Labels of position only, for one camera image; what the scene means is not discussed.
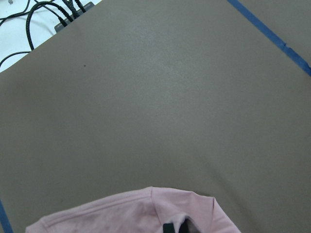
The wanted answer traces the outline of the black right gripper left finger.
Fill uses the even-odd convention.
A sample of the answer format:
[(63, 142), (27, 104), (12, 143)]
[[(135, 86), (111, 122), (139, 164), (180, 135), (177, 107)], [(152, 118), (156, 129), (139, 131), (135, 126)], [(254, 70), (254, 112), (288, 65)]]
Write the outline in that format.
[(174, 233), (174, 224), (173, 223), (163, 224), (163, 233)]

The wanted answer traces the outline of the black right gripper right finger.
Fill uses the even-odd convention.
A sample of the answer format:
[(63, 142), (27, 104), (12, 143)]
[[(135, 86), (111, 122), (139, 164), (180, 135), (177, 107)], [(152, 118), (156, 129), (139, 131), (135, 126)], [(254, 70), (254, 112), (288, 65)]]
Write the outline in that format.
[(178, 232), (179, 233), (189, 233), (188, 219), (185, 219), (184, 222), (180, 225)]

